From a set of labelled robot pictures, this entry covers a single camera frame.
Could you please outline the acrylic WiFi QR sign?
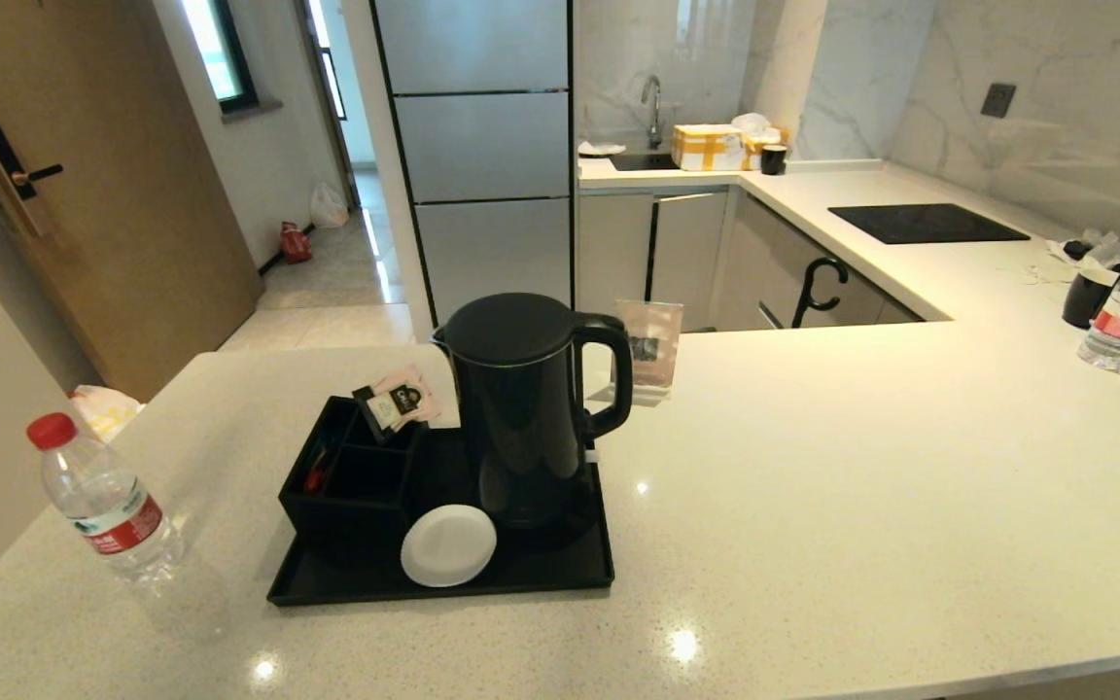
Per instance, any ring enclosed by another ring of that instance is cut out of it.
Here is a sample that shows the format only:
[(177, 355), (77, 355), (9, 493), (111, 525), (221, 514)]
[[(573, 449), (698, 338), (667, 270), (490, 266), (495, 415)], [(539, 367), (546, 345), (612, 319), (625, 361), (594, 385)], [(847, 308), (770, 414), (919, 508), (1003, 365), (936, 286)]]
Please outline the acrylic WiFi QR sign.
[(670, 395), (683, 314), (683, 304), (617, 299), (616, 316), (625, 325), (634, 360), (634, 404), (654, 405)]

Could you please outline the dark framed window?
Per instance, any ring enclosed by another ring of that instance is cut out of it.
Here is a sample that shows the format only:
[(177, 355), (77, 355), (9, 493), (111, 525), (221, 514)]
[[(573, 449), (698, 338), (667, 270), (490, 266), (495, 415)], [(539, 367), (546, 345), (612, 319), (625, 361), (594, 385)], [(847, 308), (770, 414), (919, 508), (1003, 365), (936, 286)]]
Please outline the dark framed window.
[(228, 0), (181, 0), (200, 65), (224, 116), (261, 106)]

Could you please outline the white sink cabinet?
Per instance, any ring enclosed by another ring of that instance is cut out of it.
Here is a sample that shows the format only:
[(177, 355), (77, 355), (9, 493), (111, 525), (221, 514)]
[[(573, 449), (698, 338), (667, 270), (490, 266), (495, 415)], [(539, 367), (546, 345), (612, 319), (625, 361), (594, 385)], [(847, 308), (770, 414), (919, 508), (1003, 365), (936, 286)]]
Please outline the white sink cabinet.
[(580, 194), (577, 309), (613, 314), (622, 299), (680, 304), (683, 332), (711, 329), (728, 203), (727, 188)]

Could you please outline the grey counter base cabinets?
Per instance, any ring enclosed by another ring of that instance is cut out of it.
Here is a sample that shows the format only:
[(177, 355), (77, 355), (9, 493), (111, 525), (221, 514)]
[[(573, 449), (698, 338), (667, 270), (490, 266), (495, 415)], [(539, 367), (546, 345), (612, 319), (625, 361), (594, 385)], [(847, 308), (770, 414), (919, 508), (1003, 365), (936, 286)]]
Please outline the grey counter base cabinets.
[(853, 265), (749, 194), (738, 196), (716, 296), (716, 332), (920, 321)]

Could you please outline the yellow white plastic bag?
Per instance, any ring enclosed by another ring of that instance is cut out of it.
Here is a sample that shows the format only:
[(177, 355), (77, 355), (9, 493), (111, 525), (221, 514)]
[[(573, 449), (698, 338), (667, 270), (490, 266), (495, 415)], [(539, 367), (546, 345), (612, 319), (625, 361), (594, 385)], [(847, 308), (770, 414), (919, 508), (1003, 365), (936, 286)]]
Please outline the yellow white plastic bag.
[(146, 407), (119, 390), (90, 385), (76, 386), (68, 394), (68, 400), (82, 421), (105, 444), (121, 433)]

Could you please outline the black induction cooktop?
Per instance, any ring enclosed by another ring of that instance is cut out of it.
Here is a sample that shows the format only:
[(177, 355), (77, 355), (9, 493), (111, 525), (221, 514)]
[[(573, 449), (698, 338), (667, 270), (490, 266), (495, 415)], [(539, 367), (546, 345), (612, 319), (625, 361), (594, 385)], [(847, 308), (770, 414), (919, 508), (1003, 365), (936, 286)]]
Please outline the black induction cooktop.
[(1023, 242), (1021, 231), (953, 203), (844, 205), (828, 209), (886, 245)]

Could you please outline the chrome faucet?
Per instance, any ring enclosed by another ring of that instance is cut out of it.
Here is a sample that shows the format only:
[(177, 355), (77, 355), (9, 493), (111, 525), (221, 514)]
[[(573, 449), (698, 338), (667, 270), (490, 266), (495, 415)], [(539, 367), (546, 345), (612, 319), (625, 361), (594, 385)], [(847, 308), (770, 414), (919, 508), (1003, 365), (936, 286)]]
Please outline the chrome faucet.
[(648, 106), (646, 127), (648, 149), (651, 151), (657, 151), (659, 147), (663, 143), (661, 128), (662, 85), (657, 75), (650, 74), (647, 80), (645, 80), (644, 88), (642, 88), (641, 102), (642, 105)]

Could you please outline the black rectangular serving tray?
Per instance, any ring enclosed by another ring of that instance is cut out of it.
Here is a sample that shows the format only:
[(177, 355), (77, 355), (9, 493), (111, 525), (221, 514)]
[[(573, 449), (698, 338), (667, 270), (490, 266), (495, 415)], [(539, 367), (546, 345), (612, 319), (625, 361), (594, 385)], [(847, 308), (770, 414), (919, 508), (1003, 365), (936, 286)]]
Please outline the black rectangular serving tray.
[(545, 528), (498, 528), (492, 561), (468, 584), (448, 588), (413, 584), (400, 562), (408, 529), (432, 508), (475, 506), (476, 502), (478, 486), (468, 470), (461, 436), (454, 429), (430, 430), (416, 456), (403, 535), (314, 540), (295, 531), (267, 599), (279, 607), (329, 606), (450, 595), (559, 592), (613, 584), (612, 541), (595, 464), (585, 466), (572, 514)]

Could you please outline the crumpled clear plastic wrapper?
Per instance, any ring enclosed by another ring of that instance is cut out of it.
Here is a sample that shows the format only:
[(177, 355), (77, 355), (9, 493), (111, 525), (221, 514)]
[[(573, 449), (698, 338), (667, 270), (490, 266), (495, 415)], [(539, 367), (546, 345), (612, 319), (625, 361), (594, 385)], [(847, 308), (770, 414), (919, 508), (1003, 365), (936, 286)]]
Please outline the crumpled clear plastic wrapper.
[(1116, 231), (1086, 227), (1064, 242), (1046, 240), (1045, 248), (1049, 256), (1074, 269), (1120, 271), (1120, 236)]

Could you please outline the pink tea sachet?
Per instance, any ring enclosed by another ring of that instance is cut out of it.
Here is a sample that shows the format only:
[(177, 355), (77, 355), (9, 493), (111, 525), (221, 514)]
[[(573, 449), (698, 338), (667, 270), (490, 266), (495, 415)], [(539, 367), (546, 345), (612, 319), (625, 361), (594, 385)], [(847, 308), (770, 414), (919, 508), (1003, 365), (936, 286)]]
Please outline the pink tea sachet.
[(354, 390), (352, 399), (366, 417), (374, 441), (386, 446), (407, 424), (422, 424), (441, 414), (441, 407), (416, 365)]

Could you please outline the brown wooden door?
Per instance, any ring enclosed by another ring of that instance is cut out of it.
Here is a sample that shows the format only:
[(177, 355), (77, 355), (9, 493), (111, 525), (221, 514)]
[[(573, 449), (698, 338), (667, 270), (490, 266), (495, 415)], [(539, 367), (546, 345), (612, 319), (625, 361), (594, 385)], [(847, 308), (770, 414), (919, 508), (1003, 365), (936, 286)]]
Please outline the brown wooden door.
[(263, 282), (152, 0), (0, 0), (0, 124), (54, 235), (0, 212), (108, 386), (151, 402), (255, 310)]

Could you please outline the black compartment organizer box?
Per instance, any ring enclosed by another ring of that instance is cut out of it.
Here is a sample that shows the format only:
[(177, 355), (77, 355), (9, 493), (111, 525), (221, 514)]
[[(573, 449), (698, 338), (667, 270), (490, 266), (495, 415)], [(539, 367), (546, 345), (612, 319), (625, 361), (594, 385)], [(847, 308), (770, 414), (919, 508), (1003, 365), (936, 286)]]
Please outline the black compartment organizer box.
[[(407, 424), (386, 446), (374, 441), (360, 404), (330, 396), (286, 474), (277, 495), (299, 536), (403, 535), (416, 456), (430, 424)], [(320, 495), (302, 484), (317, 452), (327, 447), (328, 479)]]

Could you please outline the black mug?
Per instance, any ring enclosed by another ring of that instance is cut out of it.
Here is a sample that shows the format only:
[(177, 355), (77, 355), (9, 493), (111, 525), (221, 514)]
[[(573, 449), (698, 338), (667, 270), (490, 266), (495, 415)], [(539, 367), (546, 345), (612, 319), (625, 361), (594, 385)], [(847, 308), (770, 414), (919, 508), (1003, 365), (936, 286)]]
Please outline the black mug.
[(1108, 293), (1114, 288), (1119, 271), (1105, 267), (1083, 267), (1071, 280), (1062, 310), (1062, 319), (1081, 332), (1088, 332)]

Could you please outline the yellow striped white box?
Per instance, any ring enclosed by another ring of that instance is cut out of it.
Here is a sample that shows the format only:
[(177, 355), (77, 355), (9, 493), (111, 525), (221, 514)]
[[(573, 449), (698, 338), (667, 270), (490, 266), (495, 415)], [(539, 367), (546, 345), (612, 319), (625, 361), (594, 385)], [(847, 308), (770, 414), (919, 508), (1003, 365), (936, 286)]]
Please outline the yellow striped white box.
[(732, 124), (676, 124), (671, 157), (681, 171), (743, 171), (750, 164), (741, 129)]

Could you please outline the black electric kettle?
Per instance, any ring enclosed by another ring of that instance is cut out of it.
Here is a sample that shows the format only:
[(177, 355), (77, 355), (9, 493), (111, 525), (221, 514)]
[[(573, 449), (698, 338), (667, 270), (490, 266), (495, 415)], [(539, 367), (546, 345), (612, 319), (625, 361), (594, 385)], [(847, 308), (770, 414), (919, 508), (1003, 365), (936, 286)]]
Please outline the black electric kettle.
[[(572, 514), (586, 444), (625, 424), (634, 405), (625, 324), (539, 293), (495, 293), (459, 307), (433, 343), (452, 370), (480, 508), (514, 529)], [(594, 416), (578, 372), (587, 344), (608, 347), (616, 373), (612, 403)]]

